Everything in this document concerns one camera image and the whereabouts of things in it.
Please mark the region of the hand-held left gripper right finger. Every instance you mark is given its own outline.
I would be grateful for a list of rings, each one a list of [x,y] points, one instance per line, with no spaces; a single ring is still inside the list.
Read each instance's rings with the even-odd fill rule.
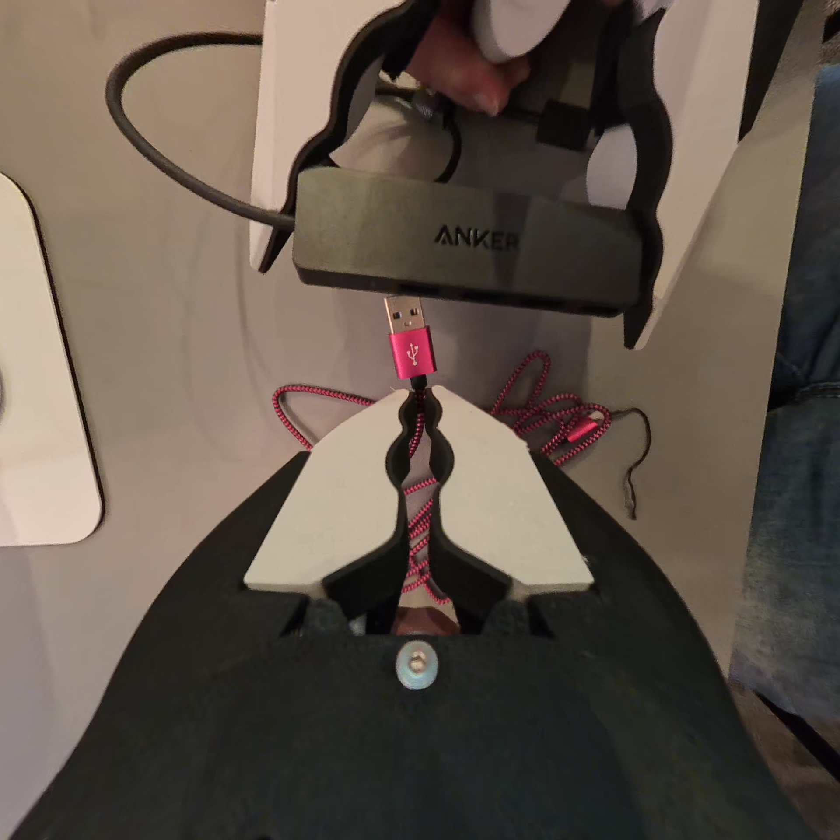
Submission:
[[[449,389],[425,399],[436,481],[428,565],[468,632],[500,603],[586,592],[594,577],[529,447]]]

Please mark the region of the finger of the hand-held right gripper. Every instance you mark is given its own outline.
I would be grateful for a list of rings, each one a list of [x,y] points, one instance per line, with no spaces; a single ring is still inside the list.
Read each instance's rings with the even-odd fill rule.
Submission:
[[[642,349],[739,145],[757,2],[625,2],[614,90],[619,123],[587,165],[587,200],[628,211],[644,241],[624,345]]]
[[[301,216],[293,260],[304,274],[381,274],[356,243],[398,198],[428,198],[402,177],[329,166],[358,128],[382,71],[398,77],[437,13],[436,2],[267,2],[250,199],[250,265],[267,273]]]

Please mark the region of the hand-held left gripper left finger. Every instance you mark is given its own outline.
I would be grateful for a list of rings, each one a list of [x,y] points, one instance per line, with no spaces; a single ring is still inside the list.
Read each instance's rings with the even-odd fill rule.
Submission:
[[[245,573],[245,586],[329,599],[349,620],[395,606],[408,565],[403,484],[413,436],[414,393],[399,390],[315,444]]]

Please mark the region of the person's right hand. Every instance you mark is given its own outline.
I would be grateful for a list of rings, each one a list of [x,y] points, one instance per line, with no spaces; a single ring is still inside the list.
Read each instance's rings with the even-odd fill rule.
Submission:
[[[469,30],[472,2],[443,1],[406,67],[417,83],[446,96],[460,107],[492,118],[530,75],[529,58],[500,65],[480,52]]]

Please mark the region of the person's blue jeans legs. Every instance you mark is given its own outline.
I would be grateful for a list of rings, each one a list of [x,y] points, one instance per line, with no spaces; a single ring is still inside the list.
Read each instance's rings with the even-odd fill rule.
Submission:
[[[815,84],[730,677],[838,720],[838,65]]]

